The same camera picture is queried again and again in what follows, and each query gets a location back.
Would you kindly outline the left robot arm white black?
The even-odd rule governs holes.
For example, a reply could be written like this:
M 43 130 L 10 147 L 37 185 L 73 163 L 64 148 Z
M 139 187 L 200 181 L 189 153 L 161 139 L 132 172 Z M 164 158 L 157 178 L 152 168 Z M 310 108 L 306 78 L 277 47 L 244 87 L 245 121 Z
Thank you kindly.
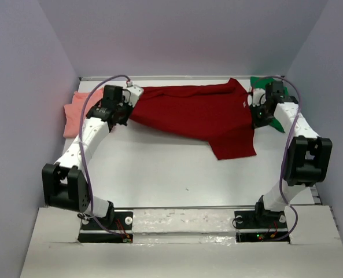
M 74 141 L 55 163 L 42 169 L 46 205 L 81 213 L 103 226 L 111 226 L 114 205 L 94 196 L 88 164 L 113 127 L 127 125 L 142 94 L 143 89 L 131 82 L 126 87 L 106 85 L 102 98 L 90 109 L 84 109 Z

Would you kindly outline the dark red t shirt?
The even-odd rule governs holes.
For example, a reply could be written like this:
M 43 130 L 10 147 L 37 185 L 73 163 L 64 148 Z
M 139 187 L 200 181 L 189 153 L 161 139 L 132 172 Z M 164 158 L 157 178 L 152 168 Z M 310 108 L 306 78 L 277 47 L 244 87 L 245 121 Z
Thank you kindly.
M 256 155 L 248 92 L 233 78 L 218 85 L 145 87 L 130 118 L 205 141 L 219 160 Z

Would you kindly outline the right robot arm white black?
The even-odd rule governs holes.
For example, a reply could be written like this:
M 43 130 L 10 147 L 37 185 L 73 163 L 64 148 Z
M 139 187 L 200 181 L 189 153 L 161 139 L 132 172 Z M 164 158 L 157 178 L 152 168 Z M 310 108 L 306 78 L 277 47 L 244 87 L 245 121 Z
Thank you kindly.
M 301 98 L 285 92 L 290 82 L 282 76 L 272 76 L 265 85 L 262 97 L 250 90 L 249 106 L 253 127 L 267 126 L 277 120 L 287 134 L 279 181 L 261 196 L 255 204 L 259 220 L 284 218 L 284 210 L 291 200 L 307 187 L 324 181 L 329 166 L 333 143 L 321 137 L 301 113 Z

